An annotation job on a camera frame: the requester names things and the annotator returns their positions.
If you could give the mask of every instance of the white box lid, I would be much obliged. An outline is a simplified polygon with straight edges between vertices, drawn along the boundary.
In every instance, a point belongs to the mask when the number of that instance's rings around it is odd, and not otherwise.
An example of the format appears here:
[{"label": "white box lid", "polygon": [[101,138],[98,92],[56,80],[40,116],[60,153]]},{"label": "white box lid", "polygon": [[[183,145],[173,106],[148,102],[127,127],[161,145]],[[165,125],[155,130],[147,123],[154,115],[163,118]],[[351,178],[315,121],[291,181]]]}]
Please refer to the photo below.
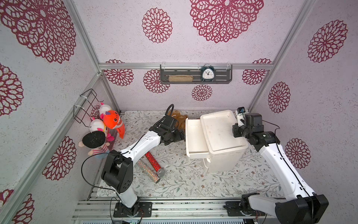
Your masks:
[{"label": "white box lid", "polygon": [[237,123],[231,110],[204,114],[200,117],[204,137],[210,153],[245,151],[248,142],[245,137],[235,138],[232,126]]},{"label": "white box lid", "polygon": [[209,158],[209,149],[200,119],[185,120],[185,147],[190,159]]}]

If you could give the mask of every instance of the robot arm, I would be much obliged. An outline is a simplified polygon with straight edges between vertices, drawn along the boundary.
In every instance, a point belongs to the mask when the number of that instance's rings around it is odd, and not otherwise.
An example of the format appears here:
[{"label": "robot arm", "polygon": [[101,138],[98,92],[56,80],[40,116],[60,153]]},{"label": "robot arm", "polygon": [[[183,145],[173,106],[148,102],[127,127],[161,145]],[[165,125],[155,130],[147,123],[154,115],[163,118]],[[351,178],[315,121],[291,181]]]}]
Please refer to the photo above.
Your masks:
[{"label": "robot arm", "polygon": [[171,117],[173,109],[174,105],[172,104],[166,110],[164,117],[156,122],[137,142],[119,152],[112,150],[107,156],[101,178],[116,191],[124,205],[122,212],[128,216],[136,215],[139,208],[139,199],[131,187],[134,164],[160,143],[168,145],[185,138],[184,132],[175,127],[177,120]]},{"label": "robot arm", "polygon": [[327,198],[317,195],[303,180],[286,156],[275,133],[263,130],[262,116],[248,113],[243,117],[239,114],[242,109],[236,111],[238,123],[233,125],[233,134],[235,137],[244,136],[268,162],[283,189],[285,199],[267,198],[257,193],[246,194],[242,196],[241,211],[263,211],[285,224],[317,223],[328,206]]}]

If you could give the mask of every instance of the floor mat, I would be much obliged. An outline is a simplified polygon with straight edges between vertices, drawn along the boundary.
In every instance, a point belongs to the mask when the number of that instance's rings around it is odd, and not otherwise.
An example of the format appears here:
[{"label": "floor mat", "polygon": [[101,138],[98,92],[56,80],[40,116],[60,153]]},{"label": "floor mat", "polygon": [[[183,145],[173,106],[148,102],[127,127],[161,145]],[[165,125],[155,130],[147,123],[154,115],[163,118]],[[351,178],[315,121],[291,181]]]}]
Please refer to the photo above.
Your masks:
[{"label": "floor mat", "polygon": [[[213,111],[181,111],[190,119]],[[124,139],[117,138],[113,149],[119,151],[137,141],[160,118],[164,111],[126,111],[122,116],[126,126]],[[200,159],[186,156],[185,142],[159,146],[150,150],[167,174],[157,184],[137,165],[132,186],[138,196],[149,197],[240,197],[258,192],[267,197],[282,197],[283,191],[269,165],[249,146],[242,159],[231,171],[204,173]],[[142,160],[153,169],[147,158]],[[101,180],[101,187],[108,187]],[[116,196],[113,191],[98,189],[97,197]]]}]

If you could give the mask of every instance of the stuffed toy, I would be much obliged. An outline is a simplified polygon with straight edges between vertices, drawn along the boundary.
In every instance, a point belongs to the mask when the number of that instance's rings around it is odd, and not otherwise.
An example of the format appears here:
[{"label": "stuffed toy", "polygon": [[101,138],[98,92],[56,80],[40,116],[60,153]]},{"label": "stuffed toy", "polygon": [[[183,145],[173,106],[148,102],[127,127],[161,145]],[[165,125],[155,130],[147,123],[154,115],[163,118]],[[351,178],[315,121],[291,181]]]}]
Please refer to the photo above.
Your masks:
[{"label": "stuffed toy", "polygon": [[108,154],[100,154],[102,152],[109,153],[108,146],[110,145],[109,142],[106,142],[106,136],[104,132],[101,131],[94,131],[86,134],[82,141],[78,143],[78,146],[83,147],[86,146],[91,149],[88,152],[89,156],[96,155],[95,157],[98,159],[102,159],[107,157]]},{"label": "stuffed toy", "polygon": [[124,123],[116,111],[106,111],[103,116],[103,122],[108,128],[116,129],[119,133],[119,136],[123,139],[125,132]]},{"label": "stuffed toy", "polygon": [[112,110],[112,108],[109,105],[101,102],[101,106],[98,109],[98,111],[100,113],[100,118],[103,120],[103,116],[104,116],[105,112],[110,111],[110,110]]},{"label": "stuffed toy", "polygon": [[108,127],[103,123],[103,121],[101,119],[95,119],[94,117],[91,117],[91,119],[92,119],[92,121],[89,125],[89,127],[90,127],[89,130],[91,132],[94,132],[94,131],[104,132],[107,142],[111,142],[114,140],[114,137],[111,136],[110,133],[108,133]]}]

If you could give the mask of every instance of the white plastic bin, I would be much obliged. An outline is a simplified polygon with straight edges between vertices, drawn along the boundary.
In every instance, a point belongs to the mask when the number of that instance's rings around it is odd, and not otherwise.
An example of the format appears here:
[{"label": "white plastic bin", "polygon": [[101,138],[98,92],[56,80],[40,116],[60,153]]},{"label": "white plastic bin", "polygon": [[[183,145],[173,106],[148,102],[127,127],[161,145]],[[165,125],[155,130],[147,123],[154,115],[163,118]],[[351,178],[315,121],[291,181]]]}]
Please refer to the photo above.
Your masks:
[{"label": "white plastic bin", "polygon": [[234,138],[232,126],[237,123],[231,110],[205,114],[200,120],[185,121],[187,156],[203,159],[209,173],[234,169],[248,142],[244,137]]}]

